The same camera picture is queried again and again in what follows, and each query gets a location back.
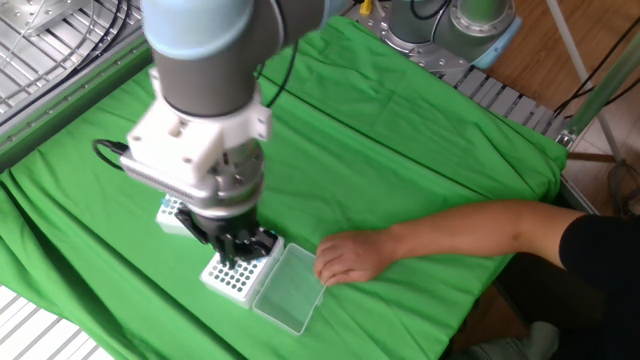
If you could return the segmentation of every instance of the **green cloth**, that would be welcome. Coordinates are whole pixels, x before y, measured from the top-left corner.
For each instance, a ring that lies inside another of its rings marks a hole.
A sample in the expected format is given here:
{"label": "green cloth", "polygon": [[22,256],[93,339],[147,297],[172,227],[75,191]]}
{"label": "green cloth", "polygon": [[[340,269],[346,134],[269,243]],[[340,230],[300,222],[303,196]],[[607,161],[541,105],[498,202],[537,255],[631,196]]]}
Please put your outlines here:
{"label": "green cloth", "polygon": [[[270,99],[291,50],[261,79]],[[566,151],[335,19],[300,44],[264,144],[262,223],[309,251],[487,199],[551,200]],[[0,283],[117,359],[436,359],[508,258],[433,256],[327,289],[296,337],[199,281],[213,256],[154,222],[163,194],[101,163],[153,99],[146,73],[0,177]]]}

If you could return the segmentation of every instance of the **wooden floor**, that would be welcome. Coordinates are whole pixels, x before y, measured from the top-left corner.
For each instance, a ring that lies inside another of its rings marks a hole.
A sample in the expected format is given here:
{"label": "wooden floor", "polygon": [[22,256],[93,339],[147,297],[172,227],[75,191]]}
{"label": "wooden floor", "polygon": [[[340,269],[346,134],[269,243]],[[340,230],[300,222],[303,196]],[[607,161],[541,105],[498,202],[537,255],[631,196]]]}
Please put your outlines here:
{"label": "wooden floor", "polygon": [[[566,100],[581,83],[571,58],[551,17],[546,1],[516,0],[516,12],[524,24],[511,46],[488,72],[491,76],[531,97],[550,109]],[[587,71],[600,62],[626,28],[640,16],[637,0],[561,0],[569,29]],[[628,44],[633,35],[625,42]],[[598,83],[622,51],[617,51]],[[631,82],[640,76],[638,71]],[[567,109],[571,114],[580,102]],[[623,156],[640,169],[640,86],[603,113],[609,121]],[[611,154],[598,122],[593,122],[571,149],[565,175],[601,214],[612,214],[607,174],[612,163],[602,155]],[[637,187],[632,181],[625,190]],[[467,319],[466,329],[454,339],[454,351],[469,345],[526,334],[527,330],[510,310],[495,287],[481,297],[478,308]]]}

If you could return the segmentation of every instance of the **white plastic block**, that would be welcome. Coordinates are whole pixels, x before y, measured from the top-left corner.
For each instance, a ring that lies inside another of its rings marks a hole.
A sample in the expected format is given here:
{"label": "white plastic block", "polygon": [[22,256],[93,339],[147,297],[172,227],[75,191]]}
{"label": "white plastic block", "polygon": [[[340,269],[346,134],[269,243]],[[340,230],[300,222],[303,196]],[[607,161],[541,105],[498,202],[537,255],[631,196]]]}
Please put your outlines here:
{"label": "white plastic block", "polygon": [[156,222],[162,230],[168,234],[188,236],[193,239],[193,235],[182,223],[175,217],[175,213],[184,203],[171,195],[166,195],[162,199],[162,205],[156,215]]}
{"label": "white plastic block", "polygon": [[262,290],[267,277],[280,261],[283,252],[284,239],[278,237],[271,255],[256,261],[238,262],[233,269],[223,265],[220,255],[216,253],[200,275],[200,280],[209,289],[249,309]]}

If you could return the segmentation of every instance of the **clear plastic box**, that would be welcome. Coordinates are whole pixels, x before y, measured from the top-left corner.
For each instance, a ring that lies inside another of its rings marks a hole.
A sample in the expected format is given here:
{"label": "clear plastic box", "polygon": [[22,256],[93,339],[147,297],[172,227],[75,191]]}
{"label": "clear plastic box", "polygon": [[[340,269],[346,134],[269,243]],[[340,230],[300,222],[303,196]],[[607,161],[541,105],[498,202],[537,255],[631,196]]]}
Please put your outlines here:
{"label": "clear plastic box", "polygon": [[313,273],[315,260],[315,255],[289,244],[253,303],[253,310],[301,335],[326,288]]}

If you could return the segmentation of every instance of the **metal wire shelf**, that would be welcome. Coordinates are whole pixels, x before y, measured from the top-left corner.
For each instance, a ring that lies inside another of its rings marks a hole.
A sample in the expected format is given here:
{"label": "metal wire shelf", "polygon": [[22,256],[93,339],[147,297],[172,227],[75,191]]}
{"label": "metal wire shelf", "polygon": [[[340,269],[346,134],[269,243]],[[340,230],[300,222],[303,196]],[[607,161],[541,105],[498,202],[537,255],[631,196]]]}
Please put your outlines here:
{"label": "metal wire shelf", "polygon": [[[0,0],[0,7],[26,1]],[[37,0],[35,2],[34,7],[40,5]],[[57,85],[85,58],[106,31],[116,5],[117,0],[85,1],[80,9],[37,36],[23,37],[7,61],[3,60],[23,29],[15,25],[14,19],[8,18],[15,16],[12,15],[14,12],[0,12],[0,62],[4,63],[0,67],[0,125],[3,115],[19,111],[21,104],[29,103],[28,100],[37,97],[45,87]],[[142,12],[139,0],[133,0],[131,5],[126,25],[128,28],[140,27]],[[45,3],[42,16],[46,16],[49,6]],[[110,37],[115,35],[126,13],[125,9],[119,9],[117,24]]]}

